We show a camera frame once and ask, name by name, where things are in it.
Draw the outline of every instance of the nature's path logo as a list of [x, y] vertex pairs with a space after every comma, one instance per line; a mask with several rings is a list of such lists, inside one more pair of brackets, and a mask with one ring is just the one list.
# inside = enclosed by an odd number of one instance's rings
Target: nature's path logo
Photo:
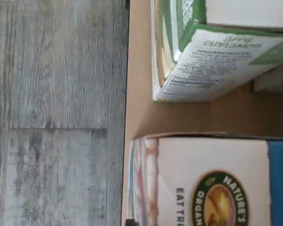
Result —
[[206, 174], [193, 194], [191, 214], [194, 226], [247, 226], [248, 202], [242, 185], [223, 171]]

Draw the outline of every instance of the white cardboard box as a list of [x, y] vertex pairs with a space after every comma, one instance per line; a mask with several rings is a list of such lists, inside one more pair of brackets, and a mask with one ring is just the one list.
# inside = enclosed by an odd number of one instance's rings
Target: white cardboard box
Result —
[[271, 225], [265, 140], [143, 137], [129, 165], [127, 218], [140, 226]]
[[259, 93], [283, 93], [283, 65], [256, 78], [254, 80], [254, 91]]

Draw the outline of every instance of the wood grain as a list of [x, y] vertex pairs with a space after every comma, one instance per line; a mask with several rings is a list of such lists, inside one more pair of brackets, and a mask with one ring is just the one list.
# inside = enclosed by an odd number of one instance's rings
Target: wood grain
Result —
[[125, 1], [113, 1], [110, 40], [108, 123], [107, 225], [120, 226], [122, 209], [124, 133], [129, 11]]
[[5, 226], [103, 226], [107, 130], [15, 129]]
[[107, 128], [108, 0], [19, 4], [10, 126]]
[[0, 3], [0, 226], [3, 225], [8, 131], [15, 45], [15, 4]]

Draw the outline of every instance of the laminate flooring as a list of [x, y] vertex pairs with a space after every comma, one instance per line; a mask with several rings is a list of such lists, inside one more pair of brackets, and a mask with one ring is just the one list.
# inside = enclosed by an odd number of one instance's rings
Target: laminate flooring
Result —
[[121, 224], [124, 0], [0, 0], [0, 226]]

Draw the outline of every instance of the cardboard box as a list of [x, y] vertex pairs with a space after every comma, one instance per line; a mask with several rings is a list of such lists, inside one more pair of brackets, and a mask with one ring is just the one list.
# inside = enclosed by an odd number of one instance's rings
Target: cardboard box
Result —
[[[123, 191], [122, 226], [128, 213], [128, 163], [132, 140], [149, 134], [206, 131], [283, 137], [283, 95], [253, 95], [249, 83], [208, 103], [154, 102], [150, 6], [149, 0], [132, 0], [130, 3], [124, 159], [119, 155], [123, 150], [122, 140], [114, 142], [110, 152], [110, 157], [115, 160], [110, 170], [110, 177], [116, 178], [110, 184], [114, 188], [113, 197]], [[123, 127], [118, 130], [120, 133], [124, 131]], [[118, 180], [119, 175], [124, 175], [124, 182]], [[110, 211], [118, 210], [117, 199], [113, 203]]]
[[254, 80], [254, 91], [259, 93], [283, 93], [283, 65], [256, 78]]
[[283, 64], [283, 0], [151, 6], [155, 101], [209, 101]]
[[139, 226], [283, 225], [283, 141], [157, 135], [131, 144]]

